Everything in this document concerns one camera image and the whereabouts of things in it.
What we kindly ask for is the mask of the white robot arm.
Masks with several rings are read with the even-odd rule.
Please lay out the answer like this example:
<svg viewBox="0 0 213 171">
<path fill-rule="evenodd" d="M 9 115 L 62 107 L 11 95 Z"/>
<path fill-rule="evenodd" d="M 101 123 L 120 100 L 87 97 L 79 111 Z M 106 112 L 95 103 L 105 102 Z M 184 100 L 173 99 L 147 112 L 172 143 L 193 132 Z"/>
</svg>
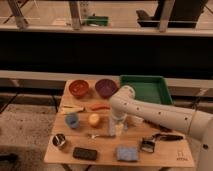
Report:
<svg viewBox="0 0 213 171">
<path fill-rule="evenodd" d="M 109 104 L 114 122 L 122 122 L 126 114 L 134 115 L 200 141 L 196 171 L 213 171 L 213 114 L 136 100 L 135 90 L 128 85 L 122 86 Z"/>
</svg>

